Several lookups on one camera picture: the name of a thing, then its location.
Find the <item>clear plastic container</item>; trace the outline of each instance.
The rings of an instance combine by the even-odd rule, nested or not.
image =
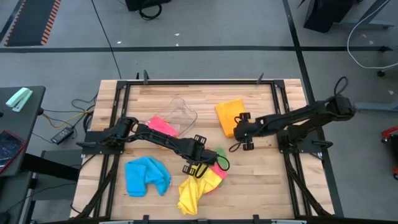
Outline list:
[[[176,138],[186,135],[195,125],[198,113],[181,97],[175,97],[170,104],[146,122],[150,128]]]

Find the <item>white cable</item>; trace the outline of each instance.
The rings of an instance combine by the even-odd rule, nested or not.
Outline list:
[[[355,61],[359,66],[361,66],[361,67],[363,67],[363,68],[370,68],[370,69],[386,69],[386,68],[391,68],[391,67],[394,67],[394,66],[398,65],[398,63],[395,63],[395,64],[393,64],[393,65],[388,65],[388,66],[385,66],[385,67],[366,67],[366,66],[361,65],[361,64],[354,58],[354,56],[351,54],[351,52],[349,51],[349,40],[350,40],[351,35],[353,34],[354,30],[355,30],[359,25],[361,25],[361,23],[362,23],[363,21],[365,21],[366,19],[368,19],[369,17],[371,17],[373,14],[375,14],[378,10],[380,10],[380,9],[381,9],[383,6],[385,6],[388,2],[389,2],[389,0],[386,1],[386,2],[384,2],[383,4],[381,4],[381,6],[378,7],[378,9],[376,9],[374,12],[370,13],[370,15],[366,16],[363,20],[359,21],[359,22],[354,26],[354,28],[353,28],[353,30],[351,31],[351,33],[349,33],[348,40],[347,40],[347,51],[348,51],[348,53],[349,53],[349,56],[351,56],[351,58],[353,58],[354,61]]]

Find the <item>pink cloth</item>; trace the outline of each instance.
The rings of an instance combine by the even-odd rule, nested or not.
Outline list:
[[[216,173],[219,177],[221,177],[223,180],[226,178],[227,173],[226,173],[225,171],[223,171],[223,170],[219,167],[219,165],[218,165],[217,163],[216,163],[215,165],[213,165],[213,166],[209,166],[209,168],[210,168],[214,173]],[[220,185],[218,185],[214,190],[209,191],[207,194],[211,194],[213,191],[219,189],[219,187],[220,187]]]
[[[166,121],[164,121],[158,116],[154,116],[152,119],[149,120],[148,127],[173,137],[178,136],[178,131],[176,131]]]

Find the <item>chair wheel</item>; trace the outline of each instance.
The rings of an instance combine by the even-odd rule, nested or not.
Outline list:
[[[377,75],[378,75],[378,77],[384,77],[386,75],[386,73],[382,72],[382,71],[378,71]]]

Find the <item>hazard stripe mat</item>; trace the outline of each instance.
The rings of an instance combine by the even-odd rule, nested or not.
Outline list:
[[[7,47],[45,45],[61,0],[24,0],[4,42]]]

